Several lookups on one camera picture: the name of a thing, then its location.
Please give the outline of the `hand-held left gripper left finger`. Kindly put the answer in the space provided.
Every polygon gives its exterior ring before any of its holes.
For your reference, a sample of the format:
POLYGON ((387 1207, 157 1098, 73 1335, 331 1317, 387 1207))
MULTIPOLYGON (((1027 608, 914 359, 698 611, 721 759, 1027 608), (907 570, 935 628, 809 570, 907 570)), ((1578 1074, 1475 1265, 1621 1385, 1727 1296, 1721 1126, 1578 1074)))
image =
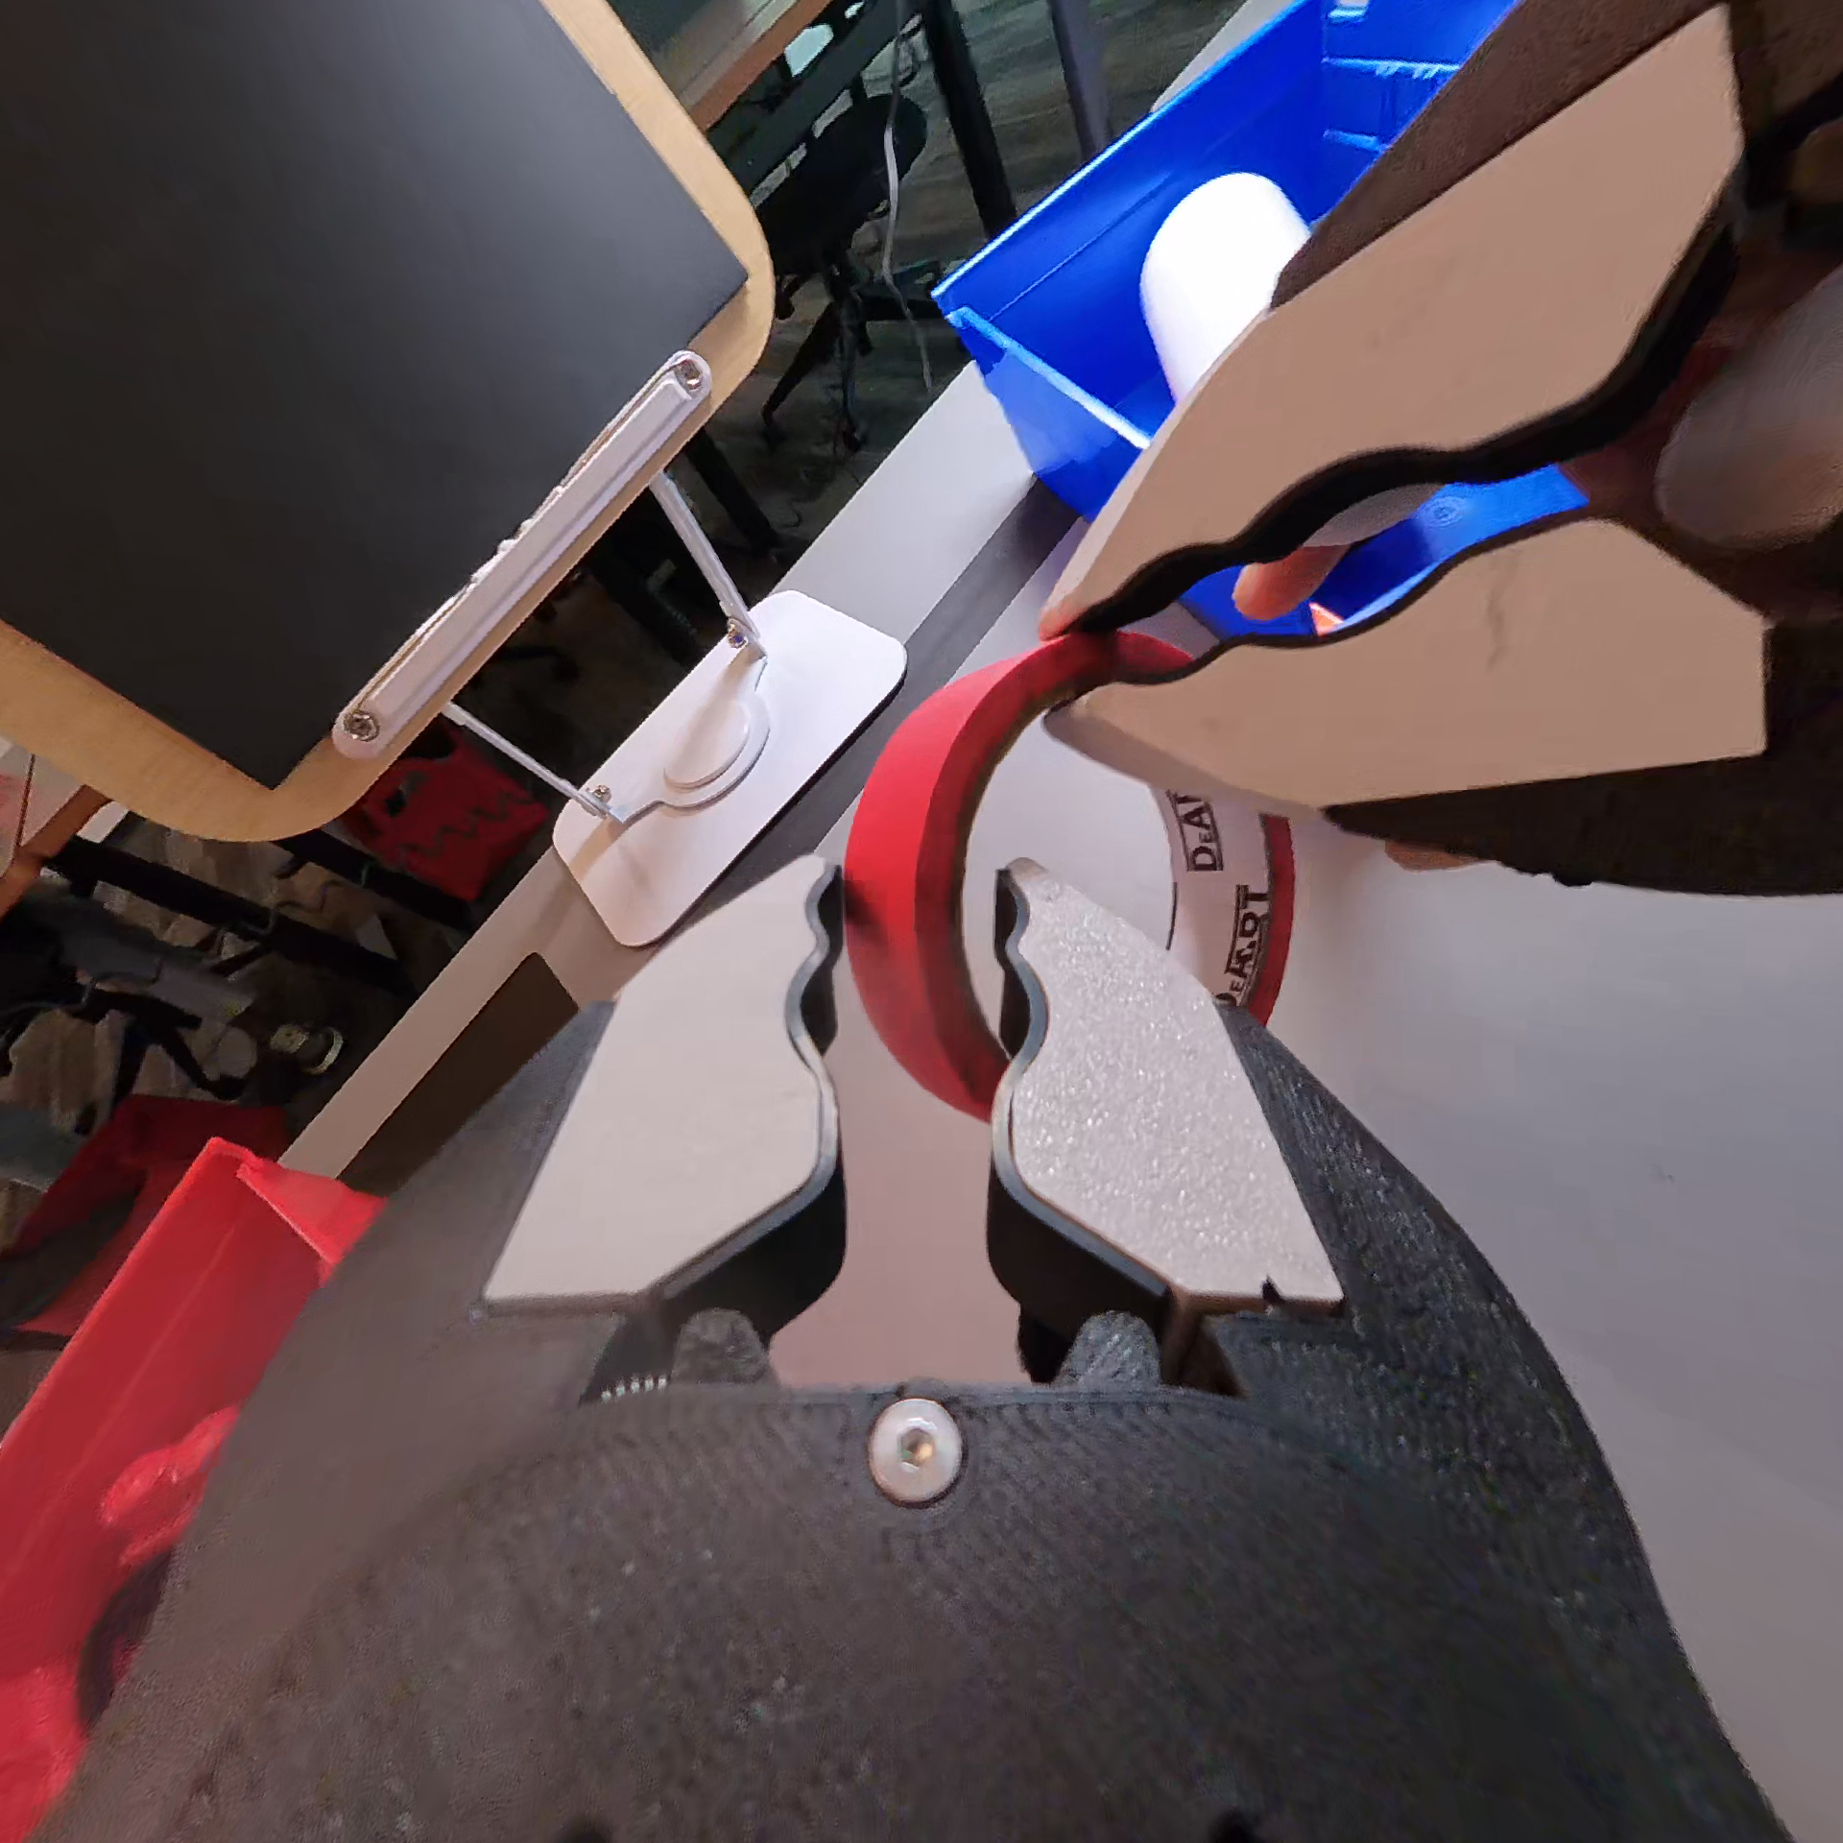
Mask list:
POLYGON ((824 1060, 840 949, 840 869, 799 858, 658 953, 613 1003, 483 1304, 664 1329, 809 1312, 847 1248, 824 1060))

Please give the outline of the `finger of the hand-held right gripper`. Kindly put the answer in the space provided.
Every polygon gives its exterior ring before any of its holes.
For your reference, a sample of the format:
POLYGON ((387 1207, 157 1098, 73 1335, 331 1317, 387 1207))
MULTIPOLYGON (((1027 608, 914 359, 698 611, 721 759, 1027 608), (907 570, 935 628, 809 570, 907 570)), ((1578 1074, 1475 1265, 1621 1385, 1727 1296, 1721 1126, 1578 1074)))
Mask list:
POLYGON ((1320 639, 1250 637, 1052 709, 1063 746, 1151 787, 1328 811, 1767 748, 1767 623, 1603 520, 1474 552, 1320 639))
POLYGON ((1092 520, 1039 636, 1121 631, 1359 502, 1556 466, 1643 416, 1731 255, 1759 46, 1731 18, 1652 35, 1250 326, 1092 520))

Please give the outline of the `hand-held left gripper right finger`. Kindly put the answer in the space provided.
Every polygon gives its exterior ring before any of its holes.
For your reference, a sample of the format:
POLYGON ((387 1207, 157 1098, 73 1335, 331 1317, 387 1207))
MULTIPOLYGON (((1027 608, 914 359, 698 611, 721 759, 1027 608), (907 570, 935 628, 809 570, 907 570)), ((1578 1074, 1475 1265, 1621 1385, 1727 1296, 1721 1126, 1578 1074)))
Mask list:
POLYGON ((995 921, 1009 1064, 987 1250, 1032 1372, 1108 1316, 1148 1329, 1167 1381, 1211 1319, 1343 1317, 1231 1011, 1032 860, 998 873, 995 921))

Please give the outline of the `red tape roll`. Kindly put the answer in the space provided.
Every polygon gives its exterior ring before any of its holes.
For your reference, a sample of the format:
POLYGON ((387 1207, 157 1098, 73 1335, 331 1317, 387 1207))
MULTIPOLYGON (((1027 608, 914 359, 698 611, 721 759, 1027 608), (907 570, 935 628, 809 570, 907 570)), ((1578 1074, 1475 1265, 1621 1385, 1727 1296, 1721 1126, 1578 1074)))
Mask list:
MULTIPOLYGON (((988 1119, 1009 1053, 980 1009, 962 930, 966 852, 1003 757, 1047 712, 1190 656, 1148 633, 1080 633, 967 672, 925 700, 873 765, 848 833, 844 924, 865 1016, 926 1094, 988 1119)), ((1272 1019, 1297 916, 1284 819, 1156 787, 1170 855, 1169 951, 1205 990, 1272 1019)))

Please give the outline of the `white tape roll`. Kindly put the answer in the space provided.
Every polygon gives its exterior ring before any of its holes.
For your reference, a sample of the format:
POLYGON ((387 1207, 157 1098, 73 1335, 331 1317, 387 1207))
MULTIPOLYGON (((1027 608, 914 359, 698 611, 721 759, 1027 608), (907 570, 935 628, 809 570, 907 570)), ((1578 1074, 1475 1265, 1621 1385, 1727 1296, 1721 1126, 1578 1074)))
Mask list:
POLYGON ((1258 172, 1213 178, 1162 218, 1140 267, 1140 311, 1175 403, 1266 314, 1307 238, 1288 196, 1258 172))

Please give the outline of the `white metal panel stand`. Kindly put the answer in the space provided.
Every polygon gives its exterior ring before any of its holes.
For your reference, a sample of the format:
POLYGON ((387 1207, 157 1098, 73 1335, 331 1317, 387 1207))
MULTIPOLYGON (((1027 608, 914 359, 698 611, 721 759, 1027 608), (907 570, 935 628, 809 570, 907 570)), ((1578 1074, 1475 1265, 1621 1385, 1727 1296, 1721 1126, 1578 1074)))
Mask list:
POLYGON ((726 612, 726 639, 621 745, 588 787, 541 768, 456 703, 442 714, 564 795, 552 844, 611 937, 672 933, 708 889, 881 712, 905 645, 794 590, 747 605, 665 472, 714 398, 696 351, 640 384, 537 513, 343 705, 335 750, 380 762, 438 693, 484 658, 511 614, 552 588, 592 523, 647 489, 726 612))

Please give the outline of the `blue plastic bin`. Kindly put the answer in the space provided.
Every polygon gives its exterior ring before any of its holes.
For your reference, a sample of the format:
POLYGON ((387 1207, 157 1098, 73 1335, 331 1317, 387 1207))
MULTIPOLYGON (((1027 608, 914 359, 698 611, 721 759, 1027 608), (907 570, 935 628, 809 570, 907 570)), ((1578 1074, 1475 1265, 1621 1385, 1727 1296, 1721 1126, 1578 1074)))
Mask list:
POLYGON ((1140 272, 1191 191, 1272 181, 1320 221, 1508 3, 1248 5, 1170 97, 935 293, 1036 477, 1092 518, 1170 416, 1140 272))

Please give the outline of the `red plastic crate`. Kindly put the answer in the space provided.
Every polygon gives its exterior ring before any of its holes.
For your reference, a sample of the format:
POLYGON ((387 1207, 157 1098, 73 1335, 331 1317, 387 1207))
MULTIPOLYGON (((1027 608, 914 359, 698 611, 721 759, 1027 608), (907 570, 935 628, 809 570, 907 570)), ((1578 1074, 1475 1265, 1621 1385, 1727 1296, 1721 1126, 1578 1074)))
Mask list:
POLYGON ((471 731, 436 719, 341 821, 384 867, 474 903, 549 811, 471 731))

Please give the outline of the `black office chair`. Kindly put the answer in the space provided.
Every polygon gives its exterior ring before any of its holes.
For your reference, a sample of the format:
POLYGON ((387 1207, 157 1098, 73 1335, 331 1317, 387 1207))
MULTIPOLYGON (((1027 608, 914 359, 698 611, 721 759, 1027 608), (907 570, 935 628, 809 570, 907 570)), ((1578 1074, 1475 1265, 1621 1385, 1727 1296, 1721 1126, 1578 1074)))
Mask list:
POLYGON ((873 322, 921 326, 940 321, 932 288, 936 263, 869 272, 855 258, 855 241, 873 222, 893 232, 900 186, 928 139, 926 114, 897 91, 848 106, 825 126, 792 170, 761 206, 761 225, 774 267, 774 319, 794 311, 808 284, 820 284, 825 304, 761 410, 763 441, 783 444, 778 412, 825 364, 838 369, 838 435, 848 452, 862 449, 856 420, 856 367, 869 355, 873 322))

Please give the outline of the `red plastic bin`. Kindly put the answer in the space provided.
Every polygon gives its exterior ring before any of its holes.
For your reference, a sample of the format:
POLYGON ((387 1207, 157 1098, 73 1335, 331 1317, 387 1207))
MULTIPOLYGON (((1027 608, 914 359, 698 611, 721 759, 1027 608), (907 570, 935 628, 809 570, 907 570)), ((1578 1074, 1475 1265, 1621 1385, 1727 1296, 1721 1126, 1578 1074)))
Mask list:
POLYGON ((69 1785, 243 1405, 380 1196, 227 1141, 154 1191, 1 1449, 1 1837, 69 1785))

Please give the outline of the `black panel with wooden frame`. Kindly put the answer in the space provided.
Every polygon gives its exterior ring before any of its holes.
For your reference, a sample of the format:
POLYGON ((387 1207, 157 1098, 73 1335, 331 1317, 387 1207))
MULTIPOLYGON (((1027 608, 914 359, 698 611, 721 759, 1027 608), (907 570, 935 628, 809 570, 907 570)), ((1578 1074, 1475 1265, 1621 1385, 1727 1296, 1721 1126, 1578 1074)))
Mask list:
POLYGON ((4 5, 4 739, 341 817, 763 353, 606 5, 4 5))

